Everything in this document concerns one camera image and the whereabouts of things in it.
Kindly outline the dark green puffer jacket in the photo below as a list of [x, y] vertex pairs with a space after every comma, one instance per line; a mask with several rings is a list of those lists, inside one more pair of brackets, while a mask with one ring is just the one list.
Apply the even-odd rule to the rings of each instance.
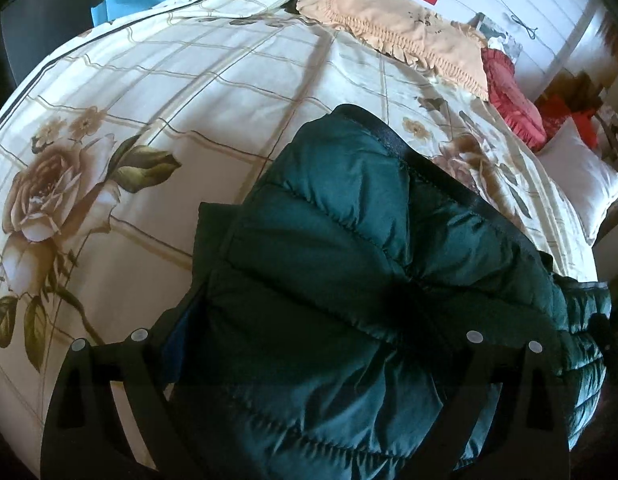
[[180, 479], [391, 479], [468, 375], [466, 335], [548, 351], [575, 444], [605, 380], [600, 283], [555, 273], [385, 122], [304, 124], [237, 206], [198, 208], [172, 403]]

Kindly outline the white satin pillow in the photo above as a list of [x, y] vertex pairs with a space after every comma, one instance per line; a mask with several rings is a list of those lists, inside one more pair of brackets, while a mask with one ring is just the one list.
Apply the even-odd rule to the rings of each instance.
[[618, 200], [618, 172], [582, 141], [572, 117], [563, 122], [537, 157], [571, 202], [584, 238], [593, 246], [609, 207]]

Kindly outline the red ruffled cushion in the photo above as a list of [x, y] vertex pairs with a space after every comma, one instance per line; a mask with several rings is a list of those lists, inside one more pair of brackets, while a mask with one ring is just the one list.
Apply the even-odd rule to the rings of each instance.
[[531, 151], [539, 151], [548, 141], [537, 106], [527, 99], [515, 79], [512, 60], [502, 51], [481, 50], [487, 76], [489, 102], [504, 119], [507, 127]]

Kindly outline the floral cream bed quilt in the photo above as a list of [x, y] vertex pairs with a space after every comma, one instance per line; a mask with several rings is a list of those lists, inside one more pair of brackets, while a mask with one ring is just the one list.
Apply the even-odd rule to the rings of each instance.
[[74, 38], [0, 110], [0, 434], [39, 470], [78, 337], [113, 341], [187, 291], [200, 203], [237, 204], [305, 122], [359, 105], [597, 277], [581, 221], [485, 99], [295, 11], [175, 0]]

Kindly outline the framed photo on headboard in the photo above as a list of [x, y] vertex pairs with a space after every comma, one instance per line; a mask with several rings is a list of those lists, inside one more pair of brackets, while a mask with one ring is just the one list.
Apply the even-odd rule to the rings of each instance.
[[477, 13], [469, 22], [477, 32], [486, 38], [487, 46], [505, 53], [513, 63], [522, 54], [522, 45], [506, 29], [502, 28], [484, 13]]

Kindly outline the beige embroidered pillow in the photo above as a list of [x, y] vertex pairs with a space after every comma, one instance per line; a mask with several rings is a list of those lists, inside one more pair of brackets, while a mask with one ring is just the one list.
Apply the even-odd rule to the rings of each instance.
[[487, 42], [469, 24], [448, 21], [413, 0], [297, 0], [296, 8], [305, 18], [345, 30], [382, 54], [488, 99], [481, 56]]

